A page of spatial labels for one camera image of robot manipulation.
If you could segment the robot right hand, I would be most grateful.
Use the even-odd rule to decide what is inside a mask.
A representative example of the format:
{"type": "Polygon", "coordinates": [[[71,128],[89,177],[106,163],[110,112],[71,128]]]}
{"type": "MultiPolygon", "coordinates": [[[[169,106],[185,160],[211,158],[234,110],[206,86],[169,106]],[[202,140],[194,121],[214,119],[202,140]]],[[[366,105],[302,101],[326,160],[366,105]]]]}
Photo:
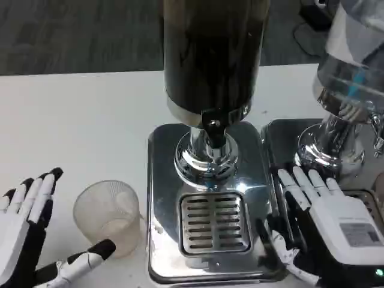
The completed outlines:
{"type": "Polygon", "coordinates": [[[314,169],[271,172],[288,206],[286,218],[266,218],[285,269],[313,287],[383,287],[383,233],[363,201],[314,169]]]}

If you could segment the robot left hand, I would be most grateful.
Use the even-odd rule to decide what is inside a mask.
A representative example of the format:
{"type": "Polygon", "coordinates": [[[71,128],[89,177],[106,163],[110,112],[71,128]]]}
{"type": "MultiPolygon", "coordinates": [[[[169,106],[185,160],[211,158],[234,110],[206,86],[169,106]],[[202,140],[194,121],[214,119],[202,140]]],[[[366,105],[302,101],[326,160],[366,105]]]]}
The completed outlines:
{"type": "Polygon", "coordinates": [[[69,287],[116,250],[104,239],[89,249],[37,268],[63,171],[27,178],[1,196],[1,287],[69,287]]]}

